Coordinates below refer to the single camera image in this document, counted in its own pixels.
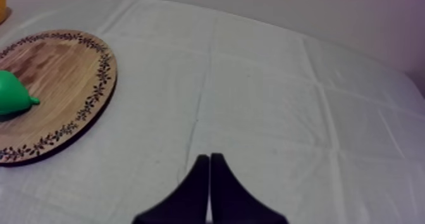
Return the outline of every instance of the round wooden board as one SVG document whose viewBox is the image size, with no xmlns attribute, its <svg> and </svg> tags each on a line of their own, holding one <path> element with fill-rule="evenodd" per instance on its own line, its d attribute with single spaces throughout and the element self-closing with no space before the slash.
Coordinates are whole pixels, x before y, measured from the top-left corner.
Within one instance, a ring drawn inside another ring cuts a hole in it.
<svg viewBox="0 0 425 224">
<path fill-rule="evenodd" d="M 0 70 L 41 100 L 0 120 L 0 164 L 41 156 L 77 134 L 101 110 L 116 81 L 116 60 L 99 38 L 74 30 L 31 35 L 0 50 Z"/>
</svg>

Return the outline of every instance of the green pear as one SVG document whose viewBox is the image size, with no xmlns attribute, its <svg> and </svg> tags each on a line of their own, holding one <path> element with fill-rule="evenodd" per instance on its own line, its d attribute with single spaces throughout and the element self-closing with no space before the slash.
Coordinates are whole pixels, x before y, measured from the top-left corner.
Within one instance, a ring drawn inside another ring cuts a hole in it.
<svg viewBox="0 0 425 224">
<path fill-rule="evenodd" d="M 12 73 L 0 70 L 0 115 L 16 113 L 40 104 Z"/>
</svg>

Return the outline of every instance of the decorative floral border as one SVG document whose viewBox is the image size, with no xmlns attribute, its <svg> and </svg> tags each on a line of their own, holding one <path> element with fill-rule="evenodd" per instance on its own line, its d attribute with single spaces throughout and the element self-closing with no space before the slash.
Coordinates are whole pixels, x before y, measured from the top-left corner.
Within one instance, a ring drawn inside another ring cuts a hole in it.
<svg viewBox="0 0 425 224">
<path fill-rule="evenodd" d="M 100 43 L 97 43 L 95 40 L 84 37 L 81 33 L 41 33 L 38 35 L 32 35 L 25 38 L 22 38 L 18 42 L 8 46 L 2 52 L 0 52 L 0 59 L 7 56 L 11 51 L 14 51 L 18 46 L 22 46 L 26 43 L 33 43 L 39 40 L 44 39 L 59 39 L 59 40 L 78 40 L 79 44 L 85 45 L 89 49 L 96 50 L 97 53 L 101 54 L 99 60 L 99 67 L 97 69 L 97 85 L 93 86 L 92 94 L 86 98 L 83 108 L 77 111 L 76 117 L 70 121 L 68 124 L 63 125 L 59 130 L 48 133 L 45 137 L 41 137 L 38 142 L 32 144 L 31 146 L 23 145 L 19 148 L 6 147 L 3 150 L 0 150 L 0 161 L 16 161 L 17 159 L 22 159 L 25 156 L 36 156 L 41 155 L 41 150 L 45 149 L 46 146 L 54 146 L 55 143 L 59 142 L 64 135 L 72 135 L 75 130 L 78 128 L 78 121 L 85 121 L 89 114 L 92 114 L 92 108 L 94 108 L 95 103 L 98 103 L 100 97 L 104 96 L 105 85 L 112 79 L 110 74 L 111 65 L 109 62 L 112 59 L 112 56 L 106 53 L 107 47 L 103 46 Z"/>
</svg>

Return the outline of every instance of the table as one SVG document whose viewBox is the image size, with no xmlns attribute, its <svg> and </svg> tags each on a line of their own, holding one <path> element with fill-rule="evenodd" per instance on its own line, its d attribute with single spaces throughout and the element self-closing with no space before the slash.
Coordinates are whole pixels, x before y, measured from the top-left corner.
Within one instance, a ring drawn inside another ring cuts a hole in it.
<svg viewBox="0 0 425 224">
<path fill-rule="evenodd" d="M 290 223 L 425 220 L 425 105 L 401 73 L 186 4 L 8 2 L 0 46 L 43 30 L 83 30 L 111 46 L 118 83 L 75 144 L 0 168 L 0 223 L 130 223 L 211 152 Z"/>
</svg>

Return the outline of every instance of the wood grain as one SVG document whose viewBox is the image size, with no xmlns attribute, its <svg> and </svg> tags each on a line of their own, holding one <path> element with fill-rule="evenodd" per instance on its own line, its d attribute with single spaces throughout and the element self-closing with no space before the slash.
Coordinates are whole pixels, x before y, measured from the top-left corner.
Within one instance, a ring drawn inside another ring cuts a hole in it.
<svg viewBox="0 0 425 224">
<path fill-rule="evenodd" d="M 0 120 L 0 163 L 43 155 L 77 134 L 105 104 L 117 73 L 110 48 L 74 30 L 41 32 L 0 50 L 0 70 L 14 73 L 41 101 Z"/>
</svg>

